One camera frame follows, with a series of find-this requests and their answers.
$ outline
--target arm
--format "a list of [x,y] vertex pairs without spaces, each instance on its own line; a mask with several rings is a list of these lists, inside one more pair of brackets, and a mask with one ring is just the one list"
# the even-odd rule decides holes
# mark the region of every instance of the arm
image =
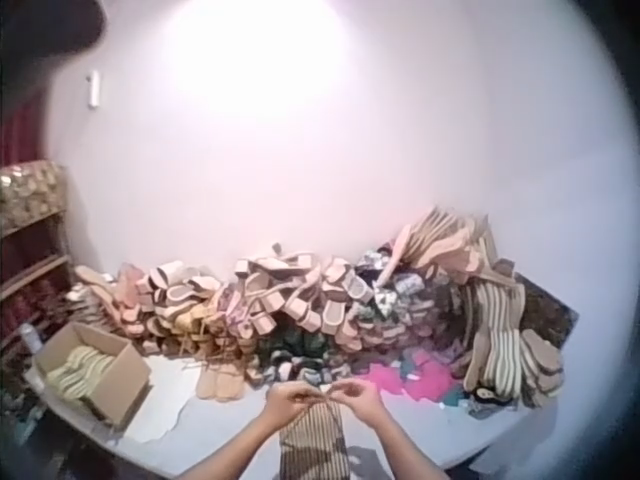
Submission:
[[323,400],[322,393],[305,382],[287,382],[267,392],[267,403],[260,415],[212,455],[191,467],[181,480],[235,480],[251,462],[262,444],[282,427]]
[[332,385],[329,397],[351,408],[376,432],[396,480],[449,478],[393,419],[374,384],[359,379],[340,380]]

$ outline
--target open cardboard box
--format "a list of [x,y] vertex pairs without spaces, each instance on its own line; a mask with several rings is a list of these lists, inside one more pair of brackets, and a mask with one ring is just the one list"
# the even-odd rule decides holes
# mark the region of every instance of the open cardboard box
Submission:
[[90,345],[116,357],[83,403],[99,420],[123,428],[135,413],[133,408],[139,406],[139,397],[147,391],[151,369],[129,340],[88,325],[69,323],[34,356],[45,383],[46,374],[62,366],[71,350],[80,345]]

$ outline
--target shelf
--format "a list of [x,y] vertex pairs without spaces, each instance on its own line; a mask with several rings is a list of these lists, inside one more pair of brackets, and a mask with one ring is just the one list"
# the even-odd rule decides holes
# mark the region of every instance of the shelf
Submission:
[[22,230],[24,228],[30,227],[34,223],[41,222],[42,220],[46,220],[47,218],[51,218],[51,217],[53,217],[55,215],[59,215],[61,213],[62,213],[62,210],[56,210],[55,212],[49,212],[46,215],[43,215],[42,217],[35,218],[35,219],[31,220],[30,222],[25,223],[24,225],[21,225],[21,226],[16,227],[16,228],[12,228],[10,230],[4,230],[2,232],[2,238],[4,239],[4,238],[8,237],[9,235],[12,235],[12,234],[14,234],[16,232],[19,232],[20,230]]
[[37,280],[38,278],[46,275],[54,268],[64,265],[69,261],[67,255],[52,255],[44,260],[36,263],[32,267],[27,268],[25,271],[16,275],[10,280],[7,280],[2,284],[2,291],[0,292],[0,302],[16,293],[25,285]]

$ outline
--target hand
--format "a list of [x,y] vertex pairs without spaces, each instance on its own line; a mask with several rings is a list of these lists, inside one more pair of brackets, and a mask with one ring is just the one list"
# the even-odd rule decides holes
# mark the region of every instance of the hand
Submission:
[[322,392],[306,382],[278,383],[267,392],[267,404],[260,416],[269,428],[277,431],[311,405],[323,401]]
[[378,388],[367,380],[347,378],[331,384],[327,393],[331,400],[349,407],[356,417],[371,428],[389,417]]

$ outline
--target striped fabric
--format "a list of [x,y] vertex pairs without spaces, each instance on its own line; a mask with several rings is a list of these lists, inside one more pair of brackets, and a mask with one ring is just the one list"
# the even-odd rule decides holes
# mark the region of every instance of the striped fabric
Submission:
[[348,480],[342,417],[333,402],[314,405],[280,431],[281,480]]

